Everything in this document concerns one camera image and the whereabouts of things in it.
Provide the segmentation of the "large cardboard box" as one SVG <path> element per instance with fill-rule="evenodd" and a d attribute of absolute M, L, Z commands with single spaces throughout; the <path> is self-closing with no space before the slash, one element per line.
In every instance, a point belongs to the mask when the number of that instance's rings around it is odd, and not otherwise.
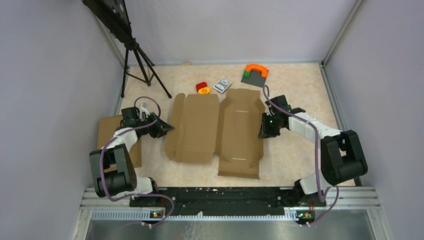
<path fill-rule="evenodd" d="M 231 88 L 217 94 L 179 93 L 173 102 L 164 152 L 176 163 L 209 164 L 218 156 L 218 175 L 259 179 L 264 140 L 259 137 L 265 112 L 261 92 Z"/>

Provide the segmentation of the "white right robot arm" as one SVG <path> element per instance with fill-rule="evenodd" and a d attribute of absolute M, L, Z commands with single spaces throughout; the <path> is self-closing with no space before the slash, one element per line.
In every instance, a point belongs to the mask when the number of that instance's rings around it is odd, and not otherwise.
<path fill-rule="evenodd" d="M 315 146 L 315 172 L 297 180 L 293 200 L 307 206 L 314 194 L 325 196 L 326 190 L 368 172 L 368 164 L 359 135 L 353 130 L 329 127 L 310 116 L 304 109 L 291 108 L 284 95 L 265 102 L 259 138 L 275 138 L 281 129 L 303 136 Z"/>

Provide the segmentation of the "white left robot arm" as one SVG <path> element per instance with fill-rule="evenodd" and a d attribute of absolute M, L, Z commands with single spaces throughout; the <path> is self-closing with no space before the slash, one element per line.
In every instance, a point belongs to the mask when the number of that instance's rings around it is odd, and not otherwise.
<path fill-rule="evenodd" d="M 157 139 L 175 129 L 156 113 L 136 106 L 121 113 L 122 120 L 111 139 L 89 153 L 94 190 L 100 198 L 134 192 L 143 180 L 137 178 L 130 149 L 144 135 Z"/>

